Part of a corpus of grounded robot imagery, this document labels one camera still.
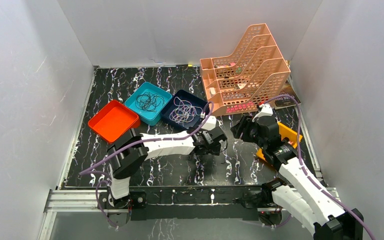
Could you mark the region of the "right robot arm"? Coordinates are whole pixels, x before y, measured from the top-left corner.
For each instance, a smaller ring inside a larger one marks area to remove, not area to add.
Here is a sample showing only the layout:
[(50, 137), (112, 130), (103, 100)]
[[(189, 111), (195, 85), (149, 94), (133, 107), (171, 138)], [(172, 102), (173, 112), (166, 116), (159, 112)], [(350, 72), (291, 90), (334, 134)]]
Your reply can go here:
[(256, 120), (243, 116), (231, 132), (236, 139), (259, 146), (263, 159), (286, 178), (262, 185), (261, 199), (266, 206), (287, 210), (315, 240), (363, 239), (362, 214), (356, 208), (346, 210), (299, 160), (297, 133), (274, 116)]

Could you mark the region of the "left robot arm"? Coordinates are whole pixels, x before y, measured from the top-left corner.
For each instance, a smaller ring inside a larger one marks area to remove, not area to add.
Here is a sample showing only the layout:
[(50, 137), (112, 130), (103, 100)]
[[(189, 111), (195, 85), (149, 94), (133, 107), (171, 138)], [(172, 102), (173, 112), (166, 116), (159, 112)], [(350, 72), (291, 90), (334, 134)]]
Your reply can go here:
[(227, 142), (224, 131), (216, 126), (211, 130), (194, 128), (161, 135), (140, 133), (132, 128), (120, 136), (107, 150), (109, 159), (110, 184), (107, 206), (116, 209), (127, 207), (130, 200), (130, 177), (141, 167), (144, 161), (170, 155), (213, 155), (218, 156), (224, 150), (222, 143)]

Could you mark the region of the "navy square tray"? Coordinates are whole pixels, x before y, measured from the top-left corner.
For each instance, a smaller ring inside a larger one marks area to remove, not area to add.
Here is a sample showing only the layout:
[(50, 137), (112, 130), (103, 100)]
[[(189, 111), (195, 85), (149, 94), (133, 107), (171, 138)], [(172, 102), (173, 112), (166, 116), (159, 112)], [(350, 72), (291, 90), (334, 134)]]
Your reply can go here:
[(192, 93), (179, 90), (161, 111), (161, 119), (170, 126), (187, 130), (197, 127), (201, 122), (207, 101)]

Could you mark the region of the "yellow bin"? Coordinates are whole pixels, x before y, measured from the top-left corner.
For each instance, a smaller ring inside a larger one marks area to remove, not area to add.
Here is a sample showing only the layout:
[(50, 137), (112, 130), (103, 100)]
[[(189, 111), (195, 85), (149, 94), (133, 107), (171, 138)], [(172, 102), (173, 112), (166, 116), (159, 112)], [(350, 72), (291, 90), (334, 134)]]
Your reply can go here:
[[(277, 124), (279, 126), (279, 133), (280, 133), (281, 139), (283, 140), (284, 138), (288, 138), (288, 143), (291, 144), (294, 149), (297, 149), (299, 143), (303, 139), (303, 136), (299, 134), (298, 141), (297, 141), (298, 133), (296, 131), (292, 130), (290, 127), (284, 125), (280, 121), (278, 121)], [(256, 157), (261, 163), (267, 162), (261, 148), (257, 151)]]

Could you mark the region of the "dark book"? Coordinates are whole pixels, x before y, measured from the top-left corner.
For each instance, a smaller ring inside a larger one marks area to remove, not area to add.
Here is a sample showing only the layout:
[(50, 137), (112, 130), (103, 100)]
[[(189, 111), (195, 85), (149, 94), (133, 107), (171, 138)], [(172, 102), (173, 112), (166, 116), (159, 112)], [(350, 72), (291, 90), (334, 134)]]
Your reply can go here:
[[(301, 104), (300, 99), (298, 98), (297, 94), (295, 93), (294, 89), (292, 88), (292, 86), (288, 80), (283, 85), (279, 94), (280, 95), (289, 95), (289, 96), (293, 97), (299, 105)], [(276, 110), (278, 110), (278, 109), (283, 109), (283, 108), (288, 108), (288, 107), (295, 107), (296, 104), (291, 98), (282, 96), (282, 97), (277, 98), (274, 101), (273, 106)]]

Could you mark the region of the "peach plastic file organizer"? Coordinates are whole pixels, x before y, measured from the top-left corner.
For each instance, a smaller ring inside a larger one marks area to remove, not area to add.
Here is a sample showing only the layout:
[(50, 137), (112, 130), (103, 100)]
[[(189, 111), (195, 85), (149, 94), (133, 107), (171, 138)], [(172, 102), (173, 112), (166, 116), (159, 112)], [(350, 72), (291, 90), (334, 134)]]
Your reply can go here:
[(248, 26), (231, 54), (200, 59), (204, 93), (216, 117), (257, 111), (279, 95), (290, 73), (265, 23)]

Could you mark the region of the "teal square tray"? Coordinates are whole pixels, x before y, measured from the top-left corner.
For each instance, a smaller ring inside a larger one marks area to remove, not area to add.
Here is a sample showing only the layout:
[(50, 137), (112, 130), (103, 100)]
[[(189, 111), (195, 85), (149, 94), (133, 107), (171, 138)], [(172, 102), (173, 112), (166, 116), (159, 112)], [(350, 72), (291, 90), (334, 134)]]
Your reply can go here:
[(144, 82), (134, 93), (124, 101), (124, 105), (135, 112), (140, 120), (155, 126), (161, 119), (161, 111), (172, 99), (172, 95), (162, 88)]

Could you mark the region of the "red square tray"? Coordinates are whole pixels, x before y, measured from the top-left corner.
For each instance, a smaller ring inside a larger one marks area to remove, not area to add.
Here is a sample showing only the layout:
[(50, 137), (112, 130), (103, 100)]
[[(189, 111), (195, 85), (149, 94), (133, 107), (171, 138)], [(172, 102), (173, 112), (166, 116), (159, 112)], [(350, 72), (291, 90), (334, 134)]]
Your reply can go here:
[(130, 108), (117, 100), (111, 100), (87, 124), (93, 132), (111, 144), (127, 130), (139, 127), (141, 120)]

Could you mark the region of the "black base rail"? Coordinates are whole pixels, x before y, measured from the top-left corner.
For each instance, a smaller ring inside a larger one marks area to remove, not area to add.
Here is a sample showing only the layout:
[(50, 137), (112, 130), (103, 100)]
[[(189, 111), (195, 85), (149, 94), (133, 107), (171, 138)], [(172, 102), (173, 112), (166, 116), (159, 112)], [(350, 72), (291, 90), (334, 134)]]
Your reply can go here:
[(154, 219), (242, 219), (258, 221), (281, 208), (270, 203), (259, 185), (134, 186), (130, 188), (134, 221)]

